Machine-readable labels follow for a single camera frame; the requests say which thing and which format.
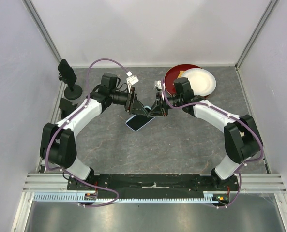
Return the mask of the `blue-cased smartphone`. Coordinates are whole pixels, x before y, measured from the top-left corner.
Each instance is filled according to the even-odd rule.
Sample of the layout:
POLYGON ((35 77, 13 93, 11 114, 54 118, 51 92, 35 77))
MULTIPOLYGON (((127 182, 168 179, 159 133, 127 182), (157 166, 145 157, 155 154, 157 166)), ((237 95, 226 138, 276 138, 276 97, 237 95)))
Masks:
POLYGON ((125 125, 132 131, 138 131, 154 119, 155 117, 152 116, 147 117, 146 115, 132 115, 126 120, 125 125))

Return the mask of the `black round-base clamp stand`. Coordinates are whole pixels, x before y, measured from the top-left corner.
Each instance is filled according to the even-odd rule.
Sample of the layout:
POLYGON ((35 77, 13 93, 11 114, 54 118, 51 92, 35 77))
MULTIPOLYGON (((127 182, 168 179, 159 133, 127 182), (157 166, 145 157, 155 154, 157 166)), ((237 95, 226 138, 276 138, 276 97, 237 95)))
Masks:
POLYGON ((82 87, 76 84, 77 76, 74 73, 59 73, 59 80, 66 84, 66 88, 64 90, 64 96, 66 99, 75 100, 82 95, 82 87))

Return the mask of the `black folding phone stand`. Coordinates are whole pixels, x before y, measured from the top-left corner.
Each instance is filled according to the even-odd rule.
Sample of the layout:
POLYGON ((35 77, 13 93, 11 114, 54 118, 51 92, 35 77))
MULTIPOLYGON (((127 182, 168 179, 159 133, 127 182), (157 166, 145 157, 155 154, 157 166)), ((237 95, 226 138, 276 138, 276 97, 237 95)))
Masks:
POLYGON ((69 116, 76 108, 78 104, 73 104, 71 101, 65 98, 61 98, 59 103, 59 109, 61 110, 61 119, 69 116))

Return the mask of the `black smartphone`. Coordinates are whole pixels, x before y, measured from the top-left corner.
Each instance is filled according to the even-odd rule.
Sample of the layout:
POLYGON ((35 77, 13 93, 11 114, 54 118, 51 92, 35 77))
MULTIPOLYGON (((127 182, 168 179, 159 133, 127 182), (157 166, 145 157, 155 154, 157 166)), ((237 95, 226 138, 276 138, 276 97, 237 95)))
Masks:
POLYGON ((77 80, 74 70, 66 59, 62 59, 57 67, 59 71, 58 79, 69 86, 73 86, 77 80))

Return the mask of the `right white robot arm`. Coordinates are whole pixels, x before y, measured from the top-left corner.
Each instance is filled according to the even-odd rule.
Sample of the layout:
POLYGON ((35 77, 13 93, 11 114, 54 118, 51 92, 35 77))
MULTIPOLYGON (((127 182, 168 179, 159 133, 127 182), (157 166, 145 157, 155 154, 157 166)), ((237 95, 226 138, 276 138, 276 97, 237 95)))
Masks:
POLYGON ((169 109, 182 109, 223 133, 226 155, 211 171, 213 189, 222 190, 242 166, 263 158, 263 142, 252 116, 235 115, 213 105, 205 97, 194 94, 190 81, 184 77, 174 80, 177 93, 172 97, 166 95, 163 80, 155 81, 154 85, 158 93, 151 116, 167 116, 169 109))

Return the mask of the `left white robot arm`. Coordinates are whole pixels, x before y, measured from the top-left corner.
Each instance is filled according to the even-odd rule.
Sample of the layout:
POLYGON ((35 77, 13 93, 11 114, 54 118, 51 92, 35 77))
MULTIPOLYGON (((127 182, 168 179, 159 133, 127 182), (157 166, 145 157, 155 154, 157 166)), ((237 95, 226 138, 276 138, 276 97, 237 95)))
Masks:
POLYGON ((43 128, 40 155, 46 164, 53 163, 78 178, 78 185, 84 190, 93 188, 94 170, 77 157, 76 137, 95 117, 112 104, 122 105, 133 115, 147 116, 149 112, 136 96, 134 85, 138 82, 135 75, 126 79, 127 91, 117 90, 118 77, 105 73, 100 84, 86 97, 83 103, 69 116, 56 124, 47 123, 43 128))

